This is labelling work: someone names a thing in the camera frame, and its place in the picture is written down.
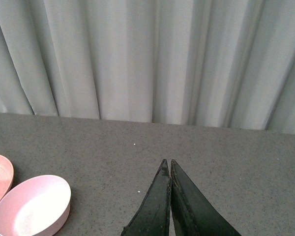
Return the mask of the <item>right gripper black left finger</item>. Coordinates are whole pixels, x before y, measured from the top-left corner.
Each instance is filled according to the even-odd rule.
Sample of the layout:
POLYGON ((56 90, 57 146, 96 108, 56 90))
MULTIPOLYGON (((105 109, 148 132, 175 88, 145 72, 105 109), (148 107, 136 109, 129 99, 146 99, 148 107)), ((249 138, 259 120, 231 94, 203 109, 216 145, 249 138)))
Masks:
POLYGON ((170 226, 172 179, 166 159, 135 215, 124 227, 122 236, 168 236, 170 226))

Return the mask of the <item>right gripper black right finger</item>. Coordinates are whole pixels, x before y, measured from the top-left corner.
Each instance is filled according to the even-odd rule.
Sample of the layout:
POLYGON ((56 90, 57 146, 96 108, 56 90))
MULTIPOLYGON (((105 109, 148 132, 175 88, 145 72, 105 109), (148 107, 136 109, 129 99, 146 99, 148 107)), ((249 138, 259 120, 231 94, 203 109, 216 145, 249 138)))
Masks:
POLYGON ((177 236, 238 236, 175 161, 171 161, 171 208, 177 236))

